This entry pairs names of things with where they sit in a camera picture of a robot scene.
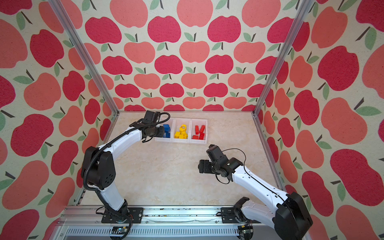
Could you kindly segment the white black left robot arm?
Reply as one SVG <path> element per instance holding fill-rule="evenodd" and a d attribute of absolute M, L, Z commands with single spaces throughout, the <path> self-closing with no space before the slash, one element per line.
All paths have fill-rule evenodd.
<path fill-rule="evenodd" d="M 95 192 L 105 208 L 107 219 L 117 224 L 132 224 L 127 201 L 119 193 L 115 184 L 116 168 L 115 159 L 137 142 L 148 142 L 147 137 L 162 138 L 165 128 L 161 125 L 171 116 L 160 120 L 164 113 L 150 112 L 144 117 L 133 122 L 120 135 L 99 147 L 86 149 L 82 164 L 81 177 L 83 187 L 87 191 Z"/>

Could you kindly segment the red long lego brick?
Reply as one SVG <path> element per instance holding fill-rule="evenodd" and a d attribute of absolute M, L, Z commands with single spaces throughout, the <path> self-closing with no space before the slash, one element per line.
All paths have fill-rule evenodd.
<path fill-rule="evenodd" d="M 205 139 L 205 129 L 206 129 L 206 126 L 205 125 L 202 125 L 201 128 L 200 128 L 200 131 L 199 131 L 199 139 L 200 140 L 204 140 Z"/>

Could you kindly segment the yellow round lego piece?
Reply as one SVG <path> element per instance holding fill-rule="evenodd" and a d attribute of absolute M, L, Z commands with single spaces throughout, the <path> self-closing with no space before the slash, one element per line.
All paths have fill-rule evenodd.
<path fill-rule="evenodd" d="M 181 127 L 179 128 L 180 131 L 187 131 L 187 125 L 181 125 Z"/>

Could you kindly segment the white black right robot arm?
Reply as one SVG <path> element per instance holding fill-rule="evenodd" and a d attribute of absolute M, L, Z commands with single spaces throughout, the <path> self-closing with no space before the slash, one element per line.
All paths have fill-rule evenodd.
<path fill-rule="evenodd" d="M 275 230 L 282 240 L 301 240 L 313 225 L 302 196 L 279 190 L 252 173 L 244 164 L 232 158 L 225 163 L 200 160 L 199 173 L 214 174 L 236 183 L 264 204 L 259 205 L 248 197 L 234 205 L 232 215 L 240 223 L 257 221 Z"/>

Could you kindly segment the light blue lego brick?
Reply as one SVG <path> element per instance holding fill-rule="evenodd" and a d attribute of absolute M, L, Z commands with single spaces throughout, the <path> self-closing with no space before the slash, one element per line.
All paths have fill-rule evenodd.
<path fill-rule="evenodd" d="M 164 124 L 163 127 L 164 127 L 164 130 L 165 130 L 166 133 L 169 133 L 171 131 L 170 125 Z"/>

